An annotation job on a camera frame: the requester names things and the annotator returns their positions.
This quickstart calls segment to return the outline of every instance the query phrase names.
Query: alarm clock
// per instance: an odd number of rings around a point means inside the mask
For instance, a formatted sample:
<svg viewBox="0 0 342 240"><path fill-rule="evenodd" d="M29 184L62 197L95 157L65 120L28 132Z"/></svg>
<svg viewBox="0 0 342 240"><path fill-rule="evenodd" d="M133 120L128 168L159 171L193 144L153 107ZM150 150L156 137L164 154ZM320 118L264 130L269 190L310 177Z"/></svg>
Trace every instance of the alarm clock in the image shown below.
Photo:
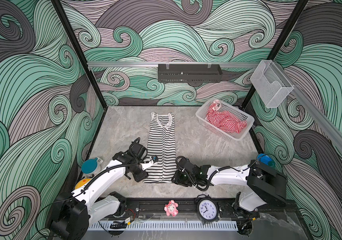
<svg viewBox="0 0 342 240"><path fill-rule="evenodd" d="M218 207L209 196L199 199L197 202L197 217L203 223L210 223L219 220Z"/></svg>

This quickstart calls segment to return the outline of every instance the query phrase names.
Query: red striped fabric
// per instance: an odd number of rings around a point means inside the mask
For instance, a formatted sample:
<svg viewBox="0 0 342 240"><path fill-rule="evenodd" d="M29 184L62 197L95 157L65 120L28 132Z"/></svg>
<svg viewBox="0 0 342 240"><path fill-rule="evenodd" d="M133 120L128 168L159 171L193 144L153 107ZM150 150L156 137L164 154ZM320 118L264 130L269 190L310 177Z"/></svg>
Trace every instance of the red striped fabric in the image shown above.
<svg viewBox="0 0 342 240"><path fill-rule="evenodd" d="M225 132L240 133L246 127L247 122L241 121L237 116L229 111L216 111L216 103L212 103L208 108L207 119L208 122Z"/></svg>

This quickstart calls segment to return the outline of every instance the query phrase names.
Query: black and white striped garment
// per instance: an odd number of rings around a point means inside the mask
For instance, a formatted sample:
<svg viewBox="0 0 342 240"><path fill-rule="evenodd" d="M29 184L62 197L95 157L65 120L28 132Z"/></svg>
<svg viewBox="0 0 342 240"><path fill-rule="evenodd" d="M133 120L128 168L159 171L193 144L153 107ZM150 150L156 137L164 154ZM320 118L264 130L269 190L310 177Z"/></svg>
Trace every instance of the black and white striped garment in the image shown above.
<svg viewBox="0 0 342 240"><path fill-rule="evenodd" d="M157 155L159 162L148 168L144 183L172 183L176 171L175 119L174 114L151 113L147 144L148 156Z"/></svg>

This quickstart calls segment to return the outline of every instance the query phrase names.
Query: wall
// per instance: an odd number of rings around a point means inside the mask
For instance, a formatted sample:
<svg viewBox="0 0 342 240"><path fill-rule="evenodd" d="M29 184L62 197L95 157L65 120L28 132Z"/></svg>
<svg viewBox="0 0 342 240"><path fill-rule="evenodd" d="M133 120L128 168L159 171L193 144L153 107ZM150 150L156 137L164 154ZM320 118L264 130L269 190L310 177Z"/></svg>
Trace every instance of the wall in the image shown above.
<svg viewBox="0 0 342 240"><path fill-rule="evenodd" d="M68 42L50 0L0 0L0 239L40 238L101 118Z"/></svg>
<svg viewBox="0 0 342 240"><path fill-rule="evenodd" d="M88 61L266 59L297 1L62 0ZM311 1L310 5L327 0ZM221 83L158 83L156 68L94 68L109 105L239 105L253 69L223 69Z"/></svg>
<svg viewBox="0 0 342 240"><path fill-rule="evenodd" d="M342 132L342 1L303 11L276 61ZM277 169L288 176L314 239L342 239L342 155L292 95L267 109L255 94L247 111Z"/></svg>

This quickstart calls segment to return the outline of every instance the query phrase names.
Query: pink plush toy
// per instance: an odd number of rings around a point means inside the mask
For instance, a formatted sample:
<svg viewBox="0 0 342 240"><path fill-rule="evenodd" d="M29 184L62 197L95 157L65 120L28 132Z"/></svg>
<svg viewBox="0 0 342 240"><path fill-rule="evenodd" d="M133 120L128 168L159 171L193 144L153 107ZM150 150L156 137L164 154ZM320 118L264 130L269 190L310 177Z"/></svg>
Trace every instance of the pink plush toy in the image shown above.
<svg viewBox="0 0 342 240"><path fill-rule="evenodd" d="M179 206L174 200L171 200L168 202L167 205L164 207L164 211L167 214L167 216L172 215L173 217L178 214L178 210L176 209Z"/></svg>

